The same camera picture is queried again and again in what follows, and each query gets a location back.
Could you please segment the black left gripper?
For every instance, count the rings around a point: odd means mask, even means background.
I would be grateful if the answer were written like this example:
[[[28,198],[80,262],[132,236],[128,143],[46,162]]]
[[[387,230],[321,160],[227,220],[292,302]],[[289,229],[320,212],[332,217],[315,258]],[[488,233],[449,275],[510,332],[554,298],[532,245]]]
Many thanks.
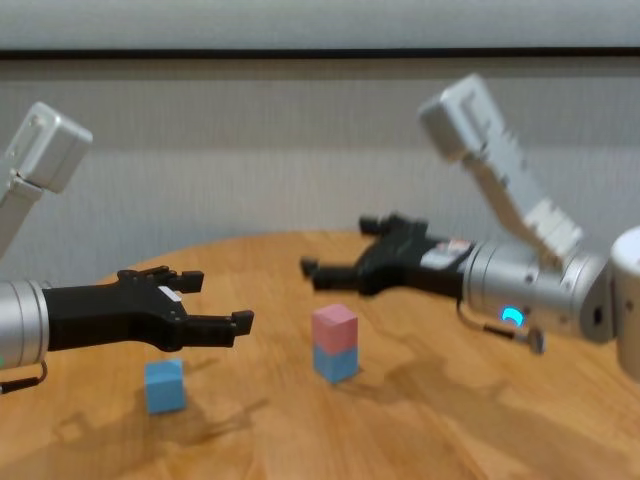
[[[228,316],[187,317],[182,304],[160,288],[198,293],[204,281],[201,271],[179,273],[158,266],[120,270],[117,278],[110,284],[43,291],[50,352],[126,341],[147,343],[167,352],[177,351],[180,346],[231,348],[237,337],[251,332],[251,310]],[[176,331],[181,321],[178,342]]]

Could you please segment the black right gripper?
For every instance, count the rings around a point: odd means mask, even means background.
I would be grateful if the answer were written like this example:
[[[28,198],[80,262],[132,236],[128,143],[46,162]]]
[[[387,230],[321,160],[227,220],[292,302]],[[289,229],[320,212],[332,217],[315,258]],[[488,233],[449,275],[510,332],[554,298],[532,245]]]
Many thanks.
[[[358,289],[374,296],[386,289],[407,287],[450,298],[460,298],[466,261],[473,242],[432,237],[426,222],[400,222],[400,217],[361,216],[359,230],[374,236],[353,266],[321,265],[303,257],[300,268],[314,289]]]

